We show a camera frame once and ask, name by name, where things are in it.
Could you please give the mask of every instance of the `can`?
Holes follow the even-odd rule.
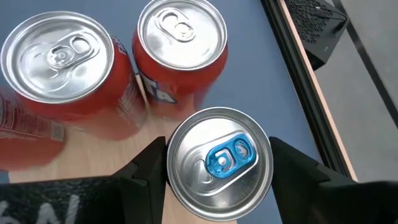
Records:
[[[92,18],[63,11],[31,17],[8,36],[0,60],[7,82],[41,116],[112,140],[144,123],[126,49]]]
[[[63,149],[61,124],[32,114],[0,95],[0,170],[19,170],[50,162]]]
[[[228,58],[227,30],[206,0],[155,0],[141,12],[134,59],[152,112],[182,120],[200,109]]]
[[[173,133],[167,173],[174,194],[192,213],[211,221],[235,220],[256,208],[269,190],[271,145],[248,115],[208,108]]]

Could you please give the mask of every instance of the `black object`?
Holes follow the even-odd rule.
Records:
[[[278,41],[323,163],[338,173],[350,177],[336,136],[287,21],[281,1],[261,0],[261,2]]]
[[[325,0],[285,0],[314,70],[330,58],[349,19]]]
[[[283,224],[396,224],[398,184],[359,184],[270,138],[272,188]]]
[[[109,177],[0,185],[0,223],[162,223],[165,137]]]

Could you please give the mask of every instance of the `pull tab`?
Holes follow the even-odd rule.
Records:
[[[193,27],[181,10],[168,7],[159,11],[155,18],[156,26],[175,40],[189,42],[195,38]]]
[[[47,53],[47,62],[54,69],[68,68],[98,53],[85,37],[86,32],[72,33],[60,39]]]
[[[254,162],[256,157],[256,150],[248,137],[239,134],[210,149],[206,156],[206,168],[212,176],[224,179]]]

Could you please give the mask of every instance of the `blue pull tab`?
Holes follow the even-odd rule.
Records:
[[[256,159],[256,152],[245,134],[220,144],[206,156],[207,171],[216,178],[227,178]]]

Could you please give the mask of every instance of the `silver pull tab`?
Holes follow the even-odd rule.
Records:
[[[96,55],[98,48],[86,38],[86,32],[72,33],[50,48],[47,62],[54,69],[68,68]]]
[[[168,7],[155,16],[156,26],[180,42],[189,42],[195,38],[189,19],[179,9]]]

